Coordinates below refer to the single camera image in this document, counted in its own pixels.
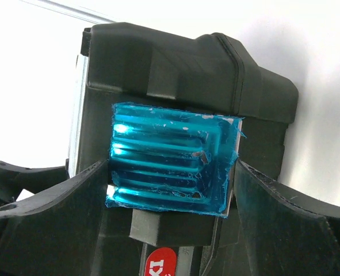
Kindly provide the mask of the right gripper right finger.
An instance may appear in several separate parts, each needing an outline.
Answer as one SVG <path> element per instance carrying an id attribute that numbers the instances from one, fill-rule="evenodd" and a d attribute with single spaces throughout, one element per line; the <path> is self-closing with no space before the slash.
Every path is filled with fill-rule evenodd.
<path id="1" fill-rule="evenodd" d="M 340 207 L 237 161 L 234 193 L 252 275 L 340 275 Z"/>

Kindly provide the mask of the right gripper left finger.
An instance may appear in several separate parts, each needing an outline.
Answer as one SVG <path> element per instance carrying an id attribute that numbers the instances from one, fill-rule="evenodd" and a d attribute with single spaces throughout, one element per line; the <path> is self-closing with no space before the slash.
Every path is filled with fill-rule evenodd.
<path id="1" fill-rule="evenodd" d="M 99 161 L 0 207 L 0 275 L 90 275 L 107 180 Z"/>

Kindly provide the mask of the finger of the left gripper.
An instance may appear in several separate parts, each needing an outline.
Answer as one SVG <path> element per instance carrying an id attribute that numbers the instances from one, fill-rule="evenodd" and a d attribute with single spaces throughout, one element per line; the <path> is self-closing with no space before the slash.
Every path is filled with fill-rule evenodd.
<path id="1" fill-rule="evenodd" d="M 23 190 L 36 194 L 67 179 L 65 166 L 27 168 L 0 161 L 0 207 L 15 202 Z"/>

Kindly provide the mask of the black plastic toolbox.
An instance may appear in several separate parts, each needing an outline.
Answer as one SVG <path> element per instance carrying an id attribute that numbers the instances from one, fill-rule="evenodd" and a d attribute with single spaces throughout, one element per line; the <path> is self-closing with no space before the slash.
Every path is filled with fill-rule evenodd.
<path id="1" fill-rule="evenodd" d="M 222 33 L 85 28 L 68 174 L 105 159 L 92 275 L 250 275 L 237 162 L 279 177 L 298 89 Z"/>

